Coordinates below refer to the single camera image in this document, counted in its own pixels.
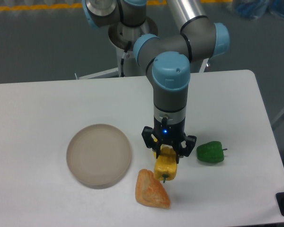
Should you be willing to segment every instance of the plastic toy food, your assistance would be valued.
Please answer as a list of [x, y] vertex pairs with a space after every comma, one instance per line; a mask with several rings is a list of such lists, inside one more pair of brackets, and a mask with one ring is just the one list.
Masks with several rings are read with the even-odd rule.
[[135, 196], [137, 202], [144, 206], [165, 209], [170, 207], [169, 196], [163, 185], [147, 169], [139, 171]]
[[156, 161], [154, 177], [165, 183], [165, 180], [171, 181], [177, 173], [176, 152], [173, 148], [162, 147], [161, 153]]
[[224, 160], [222, 144], [219, 141], [211, 141], [197, 147], [197, 157], [200, 161], [219, 163]]

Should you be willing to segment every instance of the green bell pepper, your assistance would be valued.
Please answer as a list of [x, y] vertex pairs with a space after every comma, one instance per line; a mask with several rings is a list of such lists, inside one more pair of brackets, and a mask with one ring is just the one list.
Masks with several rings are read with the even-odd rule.
[[219, 141], [211, 141], [197, 147], [197, 158], [208, 163], [219, 163], [224, 160], [222, 144]]

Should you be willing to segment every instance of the gray floor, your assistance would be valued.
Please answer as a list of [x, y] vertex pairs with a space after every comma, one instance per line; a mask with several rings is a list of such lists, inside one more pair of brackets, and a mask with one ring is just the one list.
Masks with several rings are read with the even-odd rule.
[[[272, 120], [284, 106], [284, 21], [269, 13], [248, 21], [226, 4], [203, 6], [231, 36], [229, 52], [211, 59], [210, 71], [253, 71]], [[159, 36], [178, 33], [167, 6], [147, 10]], [[0, 12], [0, 83], [75, 79], [74, 73], [80, 77], [116, 66], [107, 27], [92, 30], [82, 9]], [[284, 163], [284, 122], [274, 133]]]

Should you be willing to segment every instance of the round plate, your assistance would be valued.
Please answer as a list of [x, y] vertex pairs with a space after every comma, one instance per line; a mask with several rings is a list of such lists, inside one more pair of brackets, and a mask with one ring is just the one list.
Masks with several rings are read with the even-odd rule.
[[127, 137], [117, 128], [95, 124], [79, 131], [67, 148], [67, 165], [87, 186], [111, 186], [125, 174], [132, 153]]

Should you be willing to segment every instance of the silver arm tube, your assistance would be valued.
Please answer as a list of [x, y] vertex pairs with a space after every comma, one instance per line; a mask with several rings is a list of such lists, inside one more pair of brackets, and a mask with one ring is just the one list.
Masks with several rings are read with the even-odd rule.
[[189, 20], [206, 16], [200, 0], [167, 0], [167, 4], [179, 30]]

